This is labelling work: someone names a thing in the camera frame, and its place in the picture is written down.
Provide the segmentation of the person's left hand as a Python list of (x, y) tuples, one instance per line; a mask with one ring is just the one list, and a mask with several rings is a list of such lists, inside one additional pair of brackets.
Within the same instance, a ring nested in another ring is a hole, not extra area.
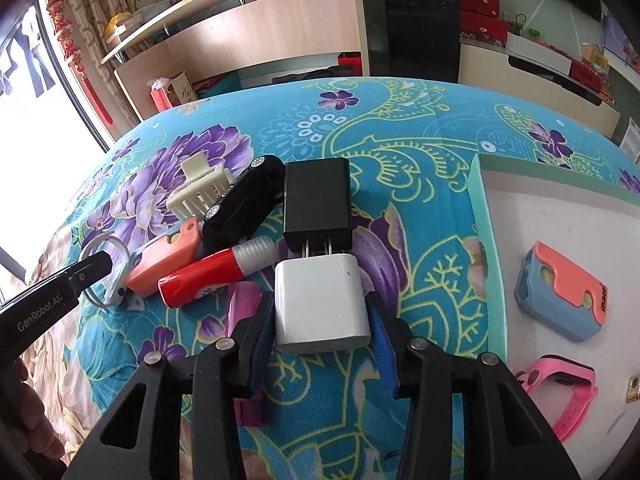
[(32, 451), (50, 460), (59, 460), (64, 455), (64, 445), (58, 440), (50, 420), (44, 414), (44, 406), (37, 391), (27, 383), (28, 369), (21, 358), (15, 361), (23, 384), (20, 406), (23, 429), (9, 427), (9, 433), (17, 449), (25, 454)]

